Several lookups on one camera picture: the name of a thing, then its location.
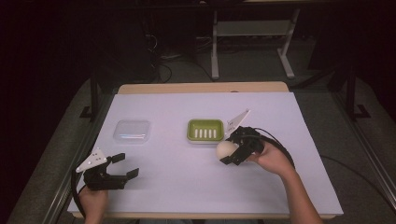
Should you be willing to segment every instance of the green container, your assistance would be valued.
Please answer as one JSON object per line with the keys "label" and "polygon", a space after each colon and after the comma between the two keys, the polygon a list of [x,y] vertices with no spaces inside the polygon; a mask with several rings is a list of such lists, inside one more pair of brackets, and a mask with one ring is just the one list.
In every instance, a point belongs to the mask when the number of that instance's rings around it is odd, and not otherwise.
{"label": "green container", "polygon": [[224,137],[223,123],[219,119],[191,119],[187,138],[193,144],[216,144]]}

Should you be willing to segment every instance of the person's right hand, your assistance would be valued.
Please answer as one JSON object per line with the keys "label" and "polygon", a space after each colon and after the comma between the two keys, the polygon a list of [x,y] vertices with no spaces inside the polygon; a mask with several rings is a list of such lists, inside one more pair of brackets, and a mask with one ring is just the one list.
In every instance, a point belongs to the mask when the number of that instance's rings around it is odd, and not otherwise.
{"label": "person's right hand", "polygon": [[255,152],[247,158],[248,161],[255,161],[263,169],[285,177],[286,175],[295,172],[293,166],[288,158],[274,145],[265,142],[265,147],[262,153]]}

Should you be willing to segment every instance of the desk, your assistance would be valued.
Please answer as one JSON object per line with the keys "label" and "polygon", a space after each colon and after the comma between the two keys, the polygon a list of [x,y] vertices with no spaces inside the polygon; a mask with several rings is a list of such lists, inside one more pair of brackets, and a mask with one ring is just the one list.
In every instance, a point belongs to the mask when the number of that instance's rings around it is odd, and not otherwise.
{"label": "desk", "polygon": [[[213,91],[205,92],[210,86]],[[274,86],[283,89],[265,92]],[[166,93],[159,94],[161,87]],[[320,215],[341,215],[341,206],[294,95],[285,87],[277,82],[121,87],[122,94],[115,96],[94,148],[101,148],[107,156],[126,154],[125,161],[108,167],[110,174],[123,175],[137,167],[140,174],[124,190],[110,191],[106,216],[288,217],[286,193],[277,175],[253,162],[224,165],[216,158],[216,145],[193,145],[187,140],[190,119],[221,119],[225,123],[247,108],[251,112],[243,126],[264,128],[289,150]],[[112,136],[122,119],[148,120],[149,140],[142,145],[115,142]],[[73,202],[68,211],[80,217]]]}

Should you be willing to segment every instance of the human hand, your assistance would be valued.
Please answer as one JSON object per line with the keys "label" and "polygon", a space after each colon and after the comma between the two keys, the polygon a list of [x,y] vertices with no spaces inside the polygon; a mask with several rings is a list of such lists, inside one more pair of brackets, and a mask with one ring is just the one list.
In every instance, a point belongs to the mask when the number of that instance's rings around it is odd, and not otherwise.
{"label": "human hand", "polygon": [[102,223],[108,203],[108,190],[90,190],[84,187],[78,197],[85,212],[85,223]]}
{"label": "human hand", "polygon": [[268,142],[265,142],[264,145],[265,147],[262,153],[255,152],[249,156],[247,160],[255,161],[266,171],[279,175],[280,177],[285,177],[295,172],[290,161],[280,149]]}

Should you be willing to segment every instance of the transparent plastic lid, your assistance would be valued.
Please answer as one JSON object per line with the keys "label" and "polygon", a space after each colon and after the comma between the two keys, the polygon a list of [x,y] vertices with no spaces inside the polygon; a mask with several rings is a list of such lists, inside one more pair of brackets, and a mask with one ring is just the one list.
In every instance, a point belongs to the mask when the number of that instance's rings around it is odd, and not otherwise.
{"label": "transparent plastic lid", "polygon": [[143,144],[149,140],[150,123],[145,119],[122,119],[114,131],[118,143]]}

